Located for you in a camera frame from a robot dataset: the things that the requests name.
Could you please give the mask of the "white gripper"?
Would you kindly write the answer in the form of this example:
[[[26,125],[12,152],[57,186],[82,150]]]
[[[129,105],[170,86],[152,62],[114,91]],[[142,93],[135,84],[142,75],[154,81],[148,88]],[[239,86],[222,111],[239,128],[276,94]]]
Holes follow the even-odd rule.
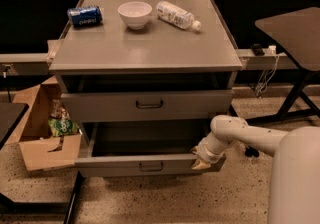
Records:
[[[193,163],[192,169],[209,169],[211,164],[216,163],[224,152],[233,145],[233,141],[219,139],[213,133],[210,133],[198,143],[198,146],[191,148],[190,152],[196,154],[199,158]]]

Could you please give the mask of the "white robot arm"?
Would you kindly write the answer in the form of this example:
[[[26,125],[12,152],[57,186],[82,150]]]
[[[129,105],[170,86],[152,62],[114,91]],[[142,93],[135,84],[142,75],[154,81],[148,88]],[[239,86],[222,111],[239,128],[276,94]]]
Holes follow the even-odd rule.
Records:
[[[240,141],[273,158],[267,224],[320,224],[320,128],[290,132],[249,125],[218,115],[195,147],[195,170],[211,167]]]

